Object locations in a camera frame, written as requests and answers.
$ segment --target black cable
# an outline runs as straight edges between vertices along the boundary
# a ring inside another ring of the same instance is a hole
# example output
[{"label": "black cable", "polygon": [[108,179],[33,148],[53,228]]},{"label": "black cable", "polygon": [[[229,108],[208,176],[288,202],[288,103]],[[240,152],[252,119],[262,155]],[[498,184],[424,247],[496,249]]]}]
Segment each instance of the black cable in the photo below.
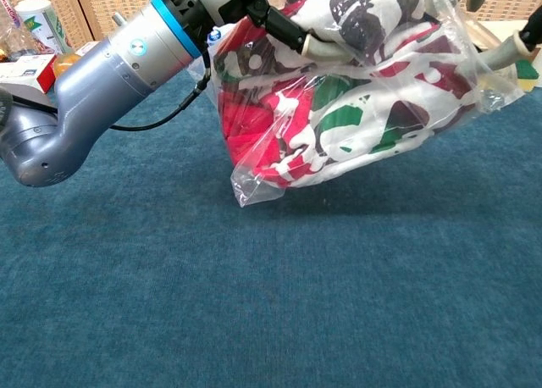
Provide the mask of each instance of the black cable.
[{"label": "black cable", "polygon": [[158,128],[180,114],[180,112],[184,111],[190,104],[197,99],[197,97],[202,94],[202,92],[207,88],[207,83],[211,80],[211,58],[209,57],[209,53],[205,52],[203,55],[203,64],[205,65],[205,75],[203,76],[203,79],[197,82],[196,87],[194,87],[194,90],[183,100],[183,102],[177,107],[177,109],[171,113],[168,117],[165,119],[161,119],[157,123],[150,124],[150,125],[144,125],[142,127],[124,127],[122,125],[112,125],[111,130],[116,131],[124,131],[124,132],[139,132],[139,131],[148,131],[153,130],[155,128]]},{"label": "black cable", "polygon": [[47,106],[46,104],[41,104],[37,102],[33,102],[32,100],[29,100],[28,98],[19,97],[13,95],[14,103],[20,104],[21,106],[26,106],[33,108],[35,110],[43,111],[44,113],[58,113],[58,108],[53,106]]}]

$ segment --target blue carpet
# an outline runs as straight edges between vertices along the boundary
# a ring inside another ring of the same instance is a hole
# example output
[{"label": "blue carpet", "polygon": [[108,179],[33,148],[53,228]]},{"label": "blue carpet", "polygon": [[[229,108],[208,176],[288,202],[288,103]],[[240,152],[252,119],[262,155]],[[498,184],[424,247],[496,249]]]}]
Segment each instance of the blue carpet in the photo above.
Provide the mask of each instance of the blue carpet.
[{"label": "blue carpet", "polygon": [[541,386],[541,110],[245,209],[205,98],[59,186],[2,167],[0,386]]}]

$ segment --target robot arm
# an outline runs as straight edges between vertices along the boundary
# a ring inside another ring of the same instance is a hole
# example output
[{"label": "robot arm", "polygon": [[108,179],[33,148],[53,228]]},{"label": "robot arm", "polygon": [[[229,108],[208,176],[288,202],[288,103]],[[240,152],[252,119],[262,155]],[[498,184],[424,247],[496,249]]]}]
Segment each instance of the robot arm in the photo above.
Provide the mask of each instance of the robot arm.
[{"label": "robot arm", "polygon": [[248,14],[301,51],[307,34],[267,0],[151,0],[60,76],[58,110],[46,98],[34,98],[29,107],[17,101],[20,97],[11,102],[4,92],[0,157],[26,186],[69,178],[106,130],[207,51],[207,35],[215,25]]}]

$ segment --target blue ring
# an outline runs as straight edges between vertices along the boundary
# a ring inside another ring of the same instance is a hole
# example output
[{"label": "blue ring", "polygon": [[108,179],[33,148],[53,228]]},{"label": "blue ring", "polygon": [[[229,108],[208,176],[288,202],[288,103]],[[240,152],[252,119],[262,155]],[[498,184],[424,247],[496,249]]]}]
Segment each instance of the blue ring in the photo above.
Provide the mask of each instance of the blue ring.
[{"label": "blue ring", "polygon": [[166,7],[166,4],[164,4],[162,0],[151,0],[151,4],[154,9],[158,11],[158,13],[163,19],[163,22],[165,22],[168,28],[174,33],[174,35],[177,37],[182,46],[185,47],[186,51],[190,54],[190,56],[192,56],[194,59],[202,56],[200,51],[197,49],[197,46],[194,45],[192,39],[190,39],[190,37],[186,34],[185,30],[183,30],[183,27],[171,14],[168,7]]}]

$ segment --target clear plastic bag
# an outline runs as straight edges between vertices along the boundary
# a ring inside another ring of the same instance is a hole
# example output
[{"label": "clear plastic bag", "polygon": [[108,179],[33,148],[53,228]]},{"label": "clear plastic bag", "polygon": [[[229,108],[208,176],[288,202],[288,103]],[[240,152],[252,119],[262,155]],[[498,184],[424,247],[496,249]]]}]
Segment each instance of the clear plastic bag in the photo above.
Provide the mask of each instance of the clear plastic bag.
[{"label": "clear plastic bag", "polygon": [[209,96],[241,206],[411,151],[523,94],[482,62],[457,0],[285,0],[282,11],[351,60],[315,62],[249,19],[212,48]]},{"label": "clear plastic bag", "polygon": [[9,0],[0,0],[0,51],[11,62],[23,55],[38,54],[34,38]]}]

